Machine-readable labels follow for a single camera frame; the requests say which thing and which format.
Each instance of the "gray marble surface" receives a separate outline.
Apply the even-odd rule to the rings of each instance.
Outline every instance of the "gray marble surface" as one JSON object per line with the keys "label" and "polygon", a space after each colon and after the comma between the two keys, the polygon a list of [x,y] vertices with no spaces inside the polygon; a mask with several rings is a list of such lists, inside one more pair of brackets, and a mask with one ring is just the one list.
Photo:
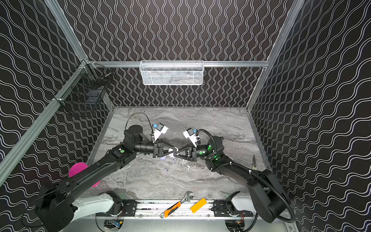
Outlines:
{"label": "gray marble surface", "polygon": [[[169,130],[160,139],[177,147],[190,143],[183,136],[186,129],[202,128],[224,137],[224,153],[235,162],[246,167],[255,164],[258,170],[265,169],[244,108],[116,108],[94,162],[123,141],[126,121],[134,112],[145,112],[152,124],[166,125]],[[150,126],[144,115],[133,116],[128,128],[134,124],[141,125],[144,134],[150,138]],[[206,144],[207,135],[199,135],[201,144]],[[210,172],[204,160],[190,162],[177,159],[174,162],[171,157],[160,160],[143,154],[121,170],[103,178],[97,187],[87,190],[83,197],[109,190],[114,190],[123,199],[181,199],[189,190],[194,192],[195,199],[225,199],[235,191],[248,191],[233,179]]]}

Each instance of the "white wire mesh basket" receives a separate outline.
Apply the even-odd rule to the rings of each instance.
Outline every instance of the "white wire mesh basket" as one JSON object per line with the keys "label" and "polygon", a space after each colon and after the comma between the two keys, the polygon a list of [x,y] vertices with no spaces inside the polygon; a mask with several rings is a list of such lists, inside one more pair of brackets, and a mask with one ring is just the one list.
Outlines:
{"label": "white wire mesh basket", "polygon": [[202,85],[204,61],[141,61],[139,66],[145,85]]}

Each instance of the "robotic arm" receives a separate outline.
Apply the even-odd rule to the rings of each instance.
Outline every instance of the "robotic arm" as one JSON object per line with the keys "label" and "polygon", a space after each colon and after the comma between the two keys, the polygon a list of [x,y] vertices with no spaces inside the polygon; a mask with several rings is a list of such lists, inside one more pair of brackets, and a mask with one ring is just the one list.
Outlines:
{"label": "robotic arm", "polygon": [[[167,128],[164,129],[164,125],[160,124],[157,126],[157,131],[161,130],[167,130]],[[156,142],[159,132],[156,136],[155,133],[153,134],[157,138],[152,142],[143,134],[141,126],[132,125],[124,131],[124,141],[109,150],[96,163],[57,184],[42,186],[39,192],[40,197],[35,203],[35,213],[49,232],[60,231],[76,219],[76,212],[80,210],[80,202],[75,202],[77,198],[103,177],[125,167],[135,159],[138,153],[152,154],[154,158],[173,155],[189,161],[196,161],[198,157],[205,159],[211,171],[229,176],[249,189],[257,213],[267,222],[280,218],[279,214],[286,208],[290,208],[289,198],[272,172],[251,171],[234,163],[223,153],[223,137],[212,136],[206,145],[197,145],[200,143],[197,130],[188,129],[186,132],[193,144],[178,150],[166,141]],[[121,204],[114,195],[105,194],[99,199],[104,203],[101,208],[97,209],[97,212],[119,211]]]}

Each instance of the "black wire mesh basket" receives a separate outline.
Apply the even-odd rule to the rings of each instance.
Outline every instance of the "black wire mesh basket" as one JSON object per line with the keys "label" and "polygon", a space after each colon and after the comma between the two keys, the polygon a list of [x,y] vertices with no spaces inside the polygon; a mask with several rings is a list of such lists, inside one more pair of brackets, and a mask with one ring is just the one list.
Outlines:
{"label": "black wire mesh basket", "polygon": [[93,117],[101,110],[101,103],[112,77],[111,69],[89,64],[59,102],[73,117]]}

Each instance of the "wall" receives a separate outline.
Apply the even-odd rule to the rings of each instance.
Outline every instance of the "wall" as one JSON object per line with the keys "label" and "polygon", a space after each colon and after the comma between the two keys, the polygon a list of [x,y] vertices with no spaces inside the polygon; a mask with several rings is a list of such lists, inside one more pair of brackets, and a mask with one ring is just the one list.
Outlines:
{"label": "wall", "polygon": [[[293,0],[58,2],[92,61],[264,61]],[[204,85],[176,87],[145,86],[138,69],[117,69],[109,94],[116,106],[244,107],[260,72],[209,68]]]}
{"label": "wall", "polygon": [[307,0],[252,116],[299,231],[371,229],[371,2]]}
{"label": "wall", "polygon": [[[0,1],[1,160],[79,64],[43,0]],[[61,107],[0,187],[0,231],[31,231],[20,223],[45,182],[68,177],[85,162],[107,117],[72,118]],[[26,223],[41,222],[30,212]],[[32,228],[32,231],[45,231]]]}

